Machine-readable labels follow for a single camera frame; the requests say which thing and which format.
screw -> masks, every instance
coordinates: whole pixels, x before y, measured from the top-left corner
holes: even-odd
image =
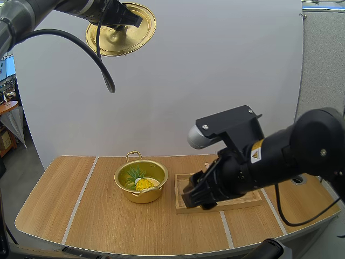
[[[326,156],[327,154],[327,151],[323,148],[321,151],[320,151],[320,155],[321,156]]]

black cable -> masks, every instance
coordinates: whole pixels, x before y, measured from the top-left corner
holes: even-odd
[[[96,51],[97,51],[97,56],[99,57],[100,60],[102,60],[102,56],[101,56],[101,50],[100,50],[100,44],[99,44],[99,37],[100,37],[100,34],[101,34],[101,27],[102,27],[102,23],[103,23],[103,20],[104,20],[104,17],[106,16],[107,14],[107,11],[108,11],[108,7],[113,3],[113,0],[110,0],[103,13],[102,13],[102,16],[98,22],[98,26],[97,26],[97,33],[96,33]],[[104,76],[103,74],[103,78],[104,78],[104,81],[106,82],[106,85],[107,87],[109,88],[108,86],[108,83],[107,83],[107,80],[106,80],[106,77]]]
[[[104,66],[102,60],[96,55],[93,50],[91,50],[84,42],[82,42],[79,38],[76,36],[66,32],[66,31],[61,31],[61,30],[56,30],[56,29],[42,29],[42,30],[37,30],[33,32],[29,32],[26,35],[24,35],[22,38],[18,39],[18,43],[22,43],[23,41],[30,39],[35,36],[39,35],[55,35],[55,36],[60,36],[65,39],[70,40],[71,42],[75,43],[78,45],[80,48],[82,48],[92,59],[95,61],[97,66],[100,68],[102,71],[104,80],[107,84],[107,87],[109,89],[110,93],[115,93],[115,84],[112,79],[112,76],[110,75],[109,71],[107,68]]]
[[[18,244],[17,240],[16,240],[15,237],[12,235],[12,233],[11,233],[9,227],[7,226],[7,224],[6,224],[6,231],[7,231],[7,233],[9,233],[9,236],[11,237],[11,239],[13,240],[13,242],[14,242],[15,244]]]
[[[281,210],[281,204],[280,204],[280,194],[279,194],[279,186],[278,184],[276,183],[274,185],[274,188],[275,188],[275,196],[277,198],[277,207],[278,207],[278,212],[279,212],[279,215],[281,217],[281,219],[283,220],[283,222],[285,224],[287,224],[288,226],[290,227],[298,227],[298,226],[301,226],[301,225],[304,225],[304,224],[308,224],[309,222],[312,222],[313,220],[315,220],[316,218],[318,218],[319,216],[321,216],[323,213],[325,213],[326,211],[328,211],[334,204],[336,204],[338,201],[340,201],[340,198],[336,199],[334,202],[332,202],[331,205],[329,205],[326,209],[324,209],[322,212],[318,213],[316,216],[312,217],[311,219],[309,220],[306,220],[304,222],[301,222],[301,223],[290,223],[287,221],[287,219],[284,217],[284,214]]]

warning label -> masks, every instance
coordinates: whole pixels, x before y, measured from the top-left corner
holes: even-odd
[[[261,160],[261,146],[263,144],[264,140],[261,139],[260,141],[256,142],[252,146],[252,152],[251,152],[251,162],[256,163]]]

floor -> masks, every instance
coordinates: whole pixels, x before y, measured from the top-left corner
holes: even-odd
[[[15,227],[15,219],[20,209],[44,173],[27,127],[24,130],[24,137],[27,148],[19,143],[18,149],[12,149],[3,158],[7,171],[0,179],[0,189],[5,221],[19,245],[42,250],[59,249],[59,246],[31,237]]]

cardboard box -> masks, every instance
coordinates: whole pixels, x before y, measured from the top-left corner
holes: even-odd
[[[12,144],[10,134],[8,131],[1,132],[0,149],[7,149]]]

